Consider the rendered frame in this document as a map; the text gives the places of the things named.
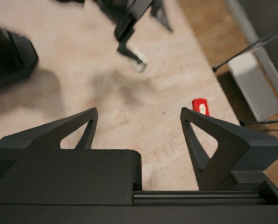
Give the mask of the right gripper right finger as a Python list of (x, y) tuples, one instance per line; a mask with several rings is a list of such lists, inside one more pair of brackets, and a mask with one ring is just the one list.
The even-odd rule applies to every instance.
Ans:
[[(182, 107), (180, 121), (199, 190), (214, 190), (231, 172), (263, 172), (278, 160), (278, 138)], [(218, 144), (210, 158), (191, 123)]]

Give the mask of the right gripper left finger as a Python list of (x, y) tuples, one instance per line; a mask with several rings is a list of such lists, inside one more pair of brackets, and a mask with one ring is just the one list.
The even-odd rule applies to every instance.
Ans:
[(91, 149), (98, 122), (96, 107), (77, 114), (26, 129), (0, 139), (0, 147), (27, 149), (61, 149), (61, 141), (87, 123), (74, 149)]

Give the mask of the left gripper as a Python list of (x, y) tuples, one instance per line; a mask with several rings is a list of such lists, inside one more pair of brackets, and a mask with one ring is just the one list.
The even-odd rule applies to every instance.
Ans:
[(161, 0), (136, 0), (112, 34), (113, 42), (118, 47), (118, 51), (115, 51), (116, 56), (120, 59), (133, 62), (143, 68), (146, 68), (146, 66), (126, 48), (126, 45), (135, 33), (132, 30), (133, 26), (137, 26), (146, 12), (148, 13), (146, 19), (150, 23), (168, 37), (172, 35), (165, 18)]

